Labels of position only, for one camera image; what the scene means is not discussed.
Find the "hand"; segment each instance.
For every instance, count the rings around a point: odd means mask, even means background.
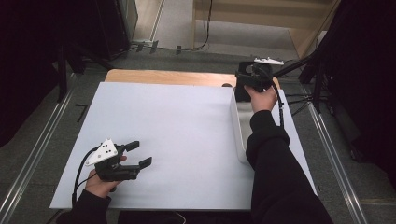
[[[271,87],[270,89],[264,92],[257,92],[249,86],[245,86],[245,90],[250,95],[251,107],[254,113],[261,110],[272,111],[277,98],[276,91],[274,90],[273,87]]]
[[[126,161],[126,156],[121,156],[120,161]],[[99,176],[96,174],[95,170],[90,171],[90,175],[93,177],[87,181],[87,184],[85,185],[85,190],[88,192],[101,197],[105,198],[107,197],[108,193],[115,188],[119,183],[122,181],[113,181],[113,182],[105,182],[102,181]]]

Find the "black jacket sleeve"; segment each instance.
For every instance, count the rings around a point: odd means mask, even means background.
[[[270,111],[250,120],[247,160],[255,170],[251,215],[254,223],[332,223],[300,164],[289,149],[285,130]]]
[[[83,190],[75,207],[67,213],[62,213],[56,220],[58,224],[107,224],[106,211],[111,199],[100,198]]]

